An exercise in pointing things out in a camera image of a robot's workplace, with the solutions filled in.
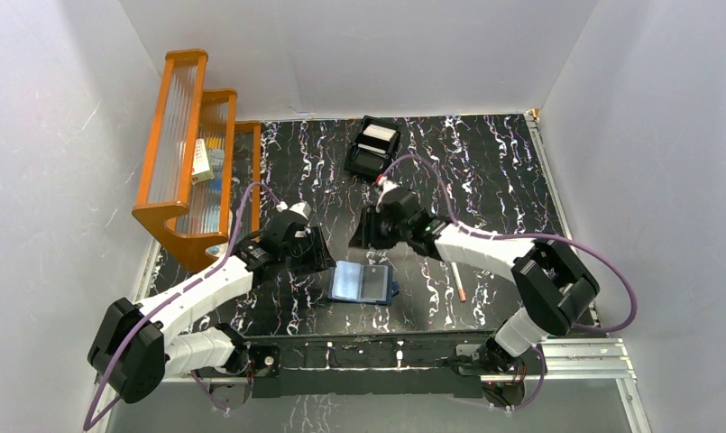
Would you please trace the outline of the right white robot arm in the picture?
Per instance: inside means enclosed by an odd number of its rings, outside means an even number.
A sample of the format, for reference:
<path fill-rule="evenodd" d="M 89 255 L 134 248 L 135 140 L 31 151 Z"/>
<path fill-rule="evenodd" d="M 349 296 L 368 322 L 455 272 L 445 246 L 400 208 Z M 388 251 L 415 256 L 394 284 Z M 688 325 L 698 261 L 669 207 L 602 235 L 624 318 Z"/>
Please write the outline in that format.
<path fill-rule="evenodd" d="M 376 190 L 378 200 L 363 207 L 349 247 L 385 250 L 405 243 L 421 256 L 467 264 L 514 283 L 521 308 L 479 352 L 499 373 L 512 373 L 524 353 L 550 336 L 565 336 L 599 293 L 584 263 L 556 236 L 481 235 L 429 213 L 418 194 L 396 183 L 386 180 Z"/>

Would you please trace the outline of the blue leather card holder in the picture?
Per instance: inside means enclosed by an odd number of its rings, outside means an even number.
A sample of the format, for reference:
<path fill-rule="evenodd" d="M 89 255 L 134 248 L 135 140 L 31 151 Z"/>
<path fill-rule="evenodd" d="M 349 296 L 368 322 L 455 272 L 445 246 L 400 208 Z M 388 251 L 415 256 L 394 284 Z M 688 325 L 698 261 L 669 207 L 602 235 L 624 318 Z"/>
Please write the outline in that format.
<path fill-rule="evenodd" d="M 327 297 L 337 302 L 389 306 L 399 292 L 390 264 L 339 261 L 333 270 Z"/>

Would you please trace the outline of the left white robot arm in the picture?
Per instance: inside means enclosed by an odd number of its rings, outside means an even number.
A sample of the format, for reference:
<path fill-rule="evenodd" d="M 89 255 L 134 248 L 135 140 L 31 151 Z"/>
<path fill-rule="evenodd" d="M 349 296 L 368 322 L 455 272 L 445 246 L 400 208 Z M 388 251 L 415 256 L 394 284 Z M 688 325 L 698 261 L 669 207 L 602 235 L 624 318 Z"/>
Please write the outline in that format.
<path fill-rule="evenodd" d="M 257 366 L 248 340 L 226 323 L 186 330 L 207 313 L 248 294 L 283 271 L 296 276 L 334 266 L 306 202 L 281 207 L 226 258 L 177 286 L 133 304 L 112 303 L 87 353 L 88 363 L 127 403 L 147 397 L 163 379 L 215 368 L 240 375 Z"/>

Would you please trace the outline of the black VIP credit card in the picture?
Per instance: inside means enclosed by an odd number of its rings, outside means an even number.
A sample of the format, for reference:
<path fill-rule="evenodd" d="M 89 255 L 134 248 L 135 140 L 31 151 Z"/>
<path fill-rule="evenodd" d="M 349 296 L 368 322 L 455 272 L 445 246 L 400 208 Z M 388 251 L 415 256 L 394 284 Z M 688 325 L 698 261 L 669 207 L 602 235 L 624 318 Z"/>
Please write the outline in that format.
<path fill-rule="evenodd" d="M 363 267 L 361 298 L 370 301 L 386 299 L 389 288 L 389 268 L 386 265 Z"/>

